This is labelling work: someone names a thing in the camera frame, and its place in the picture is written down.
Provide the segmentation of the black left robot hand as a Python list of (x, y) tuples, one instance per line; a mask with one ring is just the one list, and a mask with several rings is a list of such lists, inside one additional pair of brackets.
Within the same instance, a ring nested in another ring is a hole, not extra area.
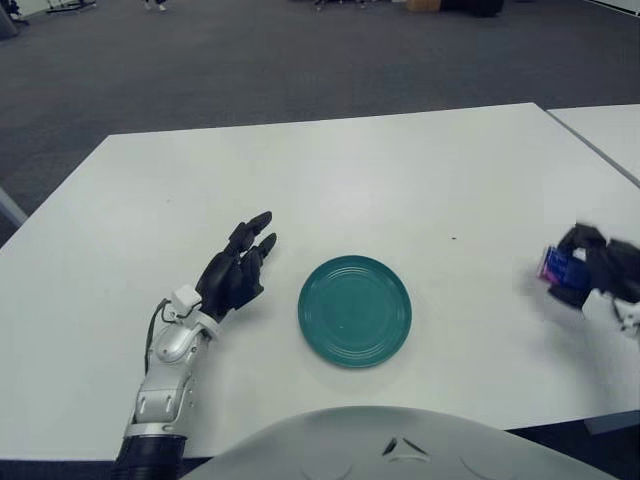
[(260, 272), (265, 258), (277, 241), (269, 234), (259, 244), (256, 237), (270, 224), (272, 213), (264, 212), (239, 223), (226, 247), (217, 253), (200, 276), (196, 292), (201, 296), (200, 311), (221, 323), (231, 310), (239, 310), (263, 291)]

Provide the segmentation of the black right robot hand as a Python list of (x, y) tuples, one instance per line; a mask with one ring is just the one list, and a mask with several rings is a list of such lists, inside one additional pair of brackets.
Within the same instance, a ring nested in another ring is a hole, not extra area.
[(639, 249), (577, 223), (546, 252), (542, 278), (549, 282), (552, 297), (576, 309), (583, 307), (592, 290), (635, 304), (639, 301)]

